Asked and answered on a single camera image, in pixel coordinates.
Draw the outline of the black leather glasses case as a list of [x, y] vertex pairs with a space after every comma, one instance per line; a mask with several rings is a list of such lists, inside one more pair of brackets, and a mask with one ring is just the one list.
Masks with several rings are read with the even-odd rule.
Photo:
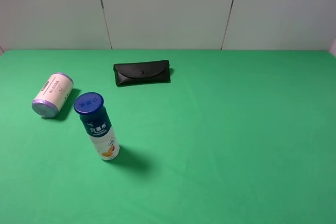
[[113, 71], [118, 87], [171, 81], [168, 60], [118, 63], [113, 65]]

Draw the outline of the blue cap yogurt bottle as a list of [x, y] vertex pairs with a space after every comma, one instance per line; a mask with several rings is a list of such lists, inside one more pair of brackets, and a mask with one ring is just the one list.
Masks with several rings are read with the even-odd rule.
[[104, 106], [102, 95], [88, 92], [76, 98], [74, 110], [92, 141], [97, 154], [104, 161], [117, 157], [120, 146]]

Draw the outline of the purple garbage bag roll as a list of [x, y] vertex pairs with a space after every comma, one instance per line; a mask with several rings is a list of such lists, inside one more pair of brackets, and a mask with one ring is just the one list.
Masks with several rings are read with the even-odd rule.
[[33, 99], [32, 109], [42, 118], [56, 117], [68, 99], [73, 86], [73, 80], [65, 73], [53, 73]]

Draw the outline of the green table cloth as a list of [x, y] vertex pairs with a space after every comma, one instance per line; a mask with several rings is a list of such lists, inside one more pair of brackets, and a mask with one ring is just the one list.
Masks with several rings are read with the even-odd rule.
[[[113, 65], [168, 60], [169, 83]], [[73, 89], [45, 119], [56, 72]], [[102, 160], [74, 102], [102, 95]], [[1, 55], [1, 223], [335, 223], [335, 57], [326, 51], [10, 50]]]

